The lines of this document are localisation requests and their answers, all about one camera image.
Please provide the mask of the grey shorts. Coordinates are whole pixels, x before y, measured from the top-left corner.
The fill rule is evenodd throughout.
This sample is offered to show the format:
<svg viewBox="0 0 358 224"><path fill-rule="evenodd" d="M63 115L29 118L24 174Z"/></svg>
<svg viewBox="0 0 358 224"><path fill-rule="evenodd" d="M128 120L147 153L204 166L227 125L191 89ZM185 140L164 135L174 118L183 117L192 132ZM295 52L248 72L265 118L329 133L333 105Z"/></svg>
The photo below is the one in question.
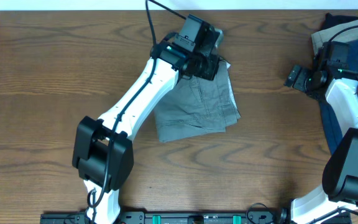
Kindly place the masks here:
<svg viewBox="0 0 358 224"><path fill-rule="evenodd" d="M182 78L155 106L154 115L160 142L224 133L241 118L232 90L229 67L219 59L214 80Z"/></svg>

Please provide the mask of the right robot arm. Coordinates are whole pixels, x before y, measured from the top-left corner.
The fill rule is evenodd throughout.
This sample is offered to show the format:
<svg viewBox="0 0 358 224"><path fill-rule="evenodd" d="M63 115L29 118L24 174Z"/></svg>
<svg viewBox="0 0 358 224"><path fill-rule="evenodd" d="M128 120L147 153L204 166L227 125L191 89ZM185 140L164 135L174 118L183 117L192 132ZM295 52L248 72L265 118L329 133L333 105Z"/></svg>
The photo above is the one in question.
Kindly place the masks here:
<svg viewBox="0 0 358 224"><path fill-rule="evenodd" d="M285 86L327 103L342 132L321 185L291 202L289 223L323 223L344 212L358 215L358 73L340 63L317 71L295 65Z"/></svg>

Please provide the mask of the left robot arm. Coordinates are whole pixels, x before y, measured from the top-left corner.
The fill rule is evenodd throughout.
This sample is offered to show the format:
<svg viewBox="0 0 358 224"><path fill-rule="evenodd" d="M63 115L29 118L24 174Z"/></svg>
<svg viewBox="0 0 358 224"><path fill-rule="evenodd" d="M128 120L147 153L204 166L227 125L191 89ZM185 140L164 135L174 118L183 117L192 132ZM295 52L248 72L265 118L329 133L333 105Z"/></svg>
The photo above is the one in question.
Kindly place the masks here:
<svg viewBox="0 0 358 224"><path fill-rule="evenodd" d="M114 223L121 212L119 190L134 166L133 141L158 102L182 75L212 80L219 67L219 29L195 40L171 32L150 50L147 64L124 96L98 119L85 116L77 126L72 165L88 191L85 217Z"/></svg>

